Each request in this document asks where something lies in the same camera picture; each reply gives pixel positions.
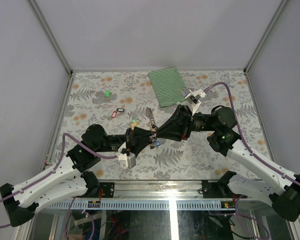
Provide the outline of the large metal keyring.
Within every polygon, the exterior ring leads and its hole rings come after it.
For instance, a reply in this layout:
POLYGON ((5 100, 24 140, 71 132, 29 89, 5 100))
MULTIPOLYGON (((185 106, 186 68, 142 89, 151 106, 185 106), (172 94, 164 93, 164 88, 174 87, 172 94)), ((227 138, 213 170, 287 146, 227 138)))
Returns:
POLYGON ((150 144, 152 147, 154 146, 154 144, 157 141, 157 124, 155 122, 155 118, 154 118, 154 114, 151 108, 147 107, 145 109, 145 115, 149 120, 149 129, 151 131, 151 137, 150 140, 152 141, 152 143, 150 144))

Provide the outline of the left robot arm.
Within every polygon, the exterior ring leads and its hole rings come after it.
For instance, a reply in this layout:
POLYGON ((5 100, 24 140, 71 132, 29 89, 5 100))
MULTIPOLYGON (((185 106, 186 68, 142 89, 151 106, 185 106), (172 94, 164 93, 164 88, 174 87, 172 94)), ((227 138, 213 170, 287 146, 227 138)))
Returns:
POLYGON ((76 142, 74 148, 62 152, 57 162, 34 177, 0 187, 8 225, 23 225, 46 207, 68 198, 95 197, 100 183, 90 168, 102 159, 118 159, 122 167, 133 168, 137 155, 153 142, 152 135, 139 127, 128 128, 125 134, 108 135, 99 124, 89 126, 81 141, 64 133, 63 138, 76 142))

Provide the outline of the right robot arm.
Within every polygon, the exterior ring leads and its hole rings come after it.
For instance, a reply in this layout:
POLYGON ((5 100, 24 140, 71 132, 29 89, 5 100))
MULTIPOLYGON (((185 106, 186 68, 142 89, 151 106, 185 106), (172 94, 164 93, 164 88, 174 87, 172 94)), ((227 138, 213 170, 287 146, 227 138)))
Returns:
POLYGON ((244 195, 269 206, 282 218, 294 222, 300 216, 300 173, 296 174, 268 158, 261 158, 243 136, 233 128, 237 125, 234 111, 218 105, 210 114, 192 113, 186 105, 178 105, 173 115, 158 128, 156 136, 173 141, 187 140, 191 132, 213 132, 207 137, 209 146, 258 176, 261 181, 239 180, 233 174, 218 184, 223 197, 244 195))

